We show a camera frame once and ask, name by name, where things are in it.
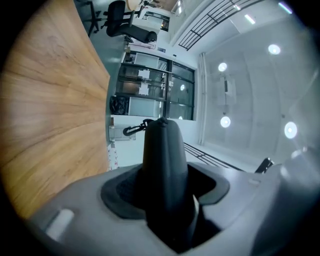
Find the white ceiling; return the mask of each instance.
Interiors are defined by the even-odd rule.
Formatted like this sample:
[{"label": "white ceiling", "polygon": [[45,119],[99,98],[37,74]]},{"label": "white ceiling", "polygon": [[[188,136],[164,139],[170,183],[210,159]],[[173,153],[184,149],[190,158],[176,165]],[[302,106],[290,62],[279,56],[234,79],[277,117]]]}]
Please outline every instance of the white ceiling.
[{"label": "white ceiling", "polygon": [[[202,18],[208,10],[217,5],[217,1],[214,1],[203,13],[189,26],[186,30],[189,31],[200,18]],[[255,24],[251,24],[245,15],[248,14],[255,20]],[[265,26],[269,23],[277,22],[281,19],[285,19],[290,15],[279,7],[278,2],[275,0],[265,0],[256,3],[246,9],[242,9],[234,14],[229,19],[223,21],[221,24],[213,28],[203,38],[201,38],[190,50],[190,53],[200,54],[212,51],[215,47],[222,44],[228,39],[231,39],[239,34],[246,33],[248,31],[257,29],[261,26]]]},{"label": "white ceiling", "polygon": [[[268,52],[271,44],[281,48],[279,55]],[[308,32],[294,19],[234,37],[207,53],[205,59],[207,142],[244,154],[243,157],[254,156],[260,162],[271,157],[281,163],[296,149],[319,139],[315,134],[320,129],[319,104],[315,99],[320,92],[306,94],[311,85],[320,82],[314,75],[319,59]],[[222,62],[228,65],[223,73],[218,71]],[[217,98],[217,81],[223,76],[235,83],[236,104],[227,108],[218,104]],[[223,112],[231,119],[228,128],[220,125]],[[291,121],[298,126],[294,139],[284,134],[286,123]]]}]

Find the black office chair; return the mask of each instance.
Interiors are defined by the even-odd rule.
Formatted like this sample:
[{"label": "black office chair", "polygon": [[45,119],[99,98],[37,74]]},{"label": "black office chair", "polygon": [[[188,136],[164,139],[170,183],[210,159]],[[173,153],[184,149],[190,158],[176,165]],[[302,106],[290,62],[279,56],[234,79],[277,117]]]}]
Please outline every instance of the black office chair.
[{"label": "black office chair", "polygon": [[[130,38],[137,39],[142,43],[150,43],[157,41],[157,34],[153,31],[147,31],[138,26],[132,25],[134,15],[141,15],[143,6],[139,11],[125,12],[126,3],[118,0],[114,1],[109,5],[108,12],[104,12],[103,15],[107,16],[107,20],[103,27],[107,27],[106,33],[109,37],[116,37],[120,35],[126,35]],[[125,15],[130,15],[130,18],[124,19]]]}]

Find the wooden tabletop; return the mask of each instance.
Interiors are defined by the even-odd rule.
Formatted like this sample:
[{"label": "wooden tabletop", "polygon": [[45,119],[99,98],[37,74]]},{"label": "wooden tabletop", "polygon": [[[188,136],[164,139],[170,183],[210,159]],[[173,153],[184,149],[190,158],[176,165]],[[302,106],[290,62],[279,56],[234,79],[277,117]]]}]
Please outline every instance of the wooden tabletop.
[{"label": "wooden tabletop", "polygon": [[20,216],[70,183],[107,171],[109,78],[73,0],[47,1],[1,75],[0,174]]},{"label": "wooden tabletop", "polygon": [[130,11],[134,11],[138,8],[141,0],[125,0],[126,6]]}]

